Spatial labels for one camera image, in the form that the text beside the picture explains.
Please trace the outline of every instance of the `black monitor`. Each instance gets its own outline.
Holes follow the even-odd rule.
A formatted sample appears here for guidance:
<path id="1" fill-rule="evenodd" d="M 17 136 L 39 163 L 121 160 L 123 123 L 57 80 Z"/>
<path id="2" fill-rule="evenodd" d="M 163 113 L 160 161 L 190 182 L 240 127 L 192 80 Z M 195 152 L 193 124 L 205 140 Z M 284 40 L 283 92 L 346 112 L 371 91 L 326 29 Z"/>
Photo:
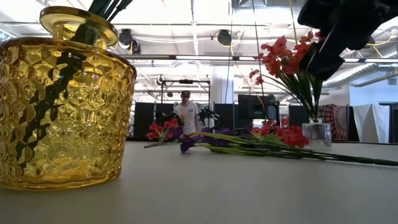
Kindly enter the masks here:
<path id="1" fill-rule="evenodd" d="M 275 96 L 238 95 L 239 118 L 241 119 L 264 119 L 264 110 L 259 99 L 265 106 L 267 119 L 279 120 L 279 106 Z"/>

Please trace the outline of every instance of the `clear glass vase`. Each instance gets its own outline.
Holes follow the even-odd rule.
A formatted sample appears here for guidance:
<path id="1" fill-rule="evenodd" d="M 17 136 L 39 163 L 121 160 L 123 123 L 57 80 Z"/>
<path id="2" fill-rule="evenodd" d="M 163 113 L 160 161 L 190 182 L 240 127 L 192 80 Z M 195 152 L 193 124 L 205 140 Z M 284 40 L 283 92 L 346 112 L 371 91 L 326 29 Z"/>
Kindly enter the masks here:
<path id="1" fill-rule="evenodd" d="M 53 6 L 40 21 L 53 38 L 12 39 L 0 48 L 0 186 L 112 180 L 121 172 L 136 70 L 106 51 L 118 36 L 103 18 Z"/>
<path id="2" fill-rule="evenodd" d="M 309 123 L 303 124 L 303 135 L 308 139 L 307 149 L 331 149 L 331 128 L 329 123 L 322 123 L 322 119 L 310 118 Z"/>

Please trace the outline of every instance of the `tabletop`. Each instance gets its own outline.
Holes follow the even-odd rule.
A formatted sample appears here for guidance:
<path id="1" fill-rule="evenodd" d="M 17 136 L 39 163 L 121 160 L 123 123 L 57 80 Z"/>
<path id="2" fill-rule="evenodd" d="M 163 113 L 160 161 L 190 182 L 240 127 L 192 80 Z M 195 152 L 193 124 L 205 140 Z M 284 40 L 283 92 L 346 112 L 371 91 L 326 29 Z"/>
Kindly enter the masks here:
<path id="1" fill-rule="evenodd" d="M 0 189 L 0 223 L 397 223 L 398 168 L 213 154 L 127 142 L 122 174 L 92 187 Z M 331 153 L 398 160 L 398 146 Z"/>

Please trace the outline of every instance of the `person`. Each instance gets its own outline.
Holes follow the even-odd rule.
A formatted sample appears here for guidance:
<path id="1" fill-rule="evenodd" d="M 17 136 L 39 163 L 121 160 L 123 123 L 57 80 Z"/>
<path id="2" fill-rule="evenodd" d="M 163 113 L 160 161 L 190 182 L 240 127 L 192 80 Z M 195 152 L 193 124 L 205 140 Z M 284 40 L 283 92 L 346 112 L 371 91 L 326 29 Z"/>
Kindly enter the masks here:
<path id="1" fill-rule="evenodd" d="M 189 100 L 191 93 L 188 90 L 181 92 L 181 103 L 174 108 L 176 113 L 184 122 L 184 133 L 192 133 L 200 131 L 198 119 L 199 110 L 196 103 Z"/>

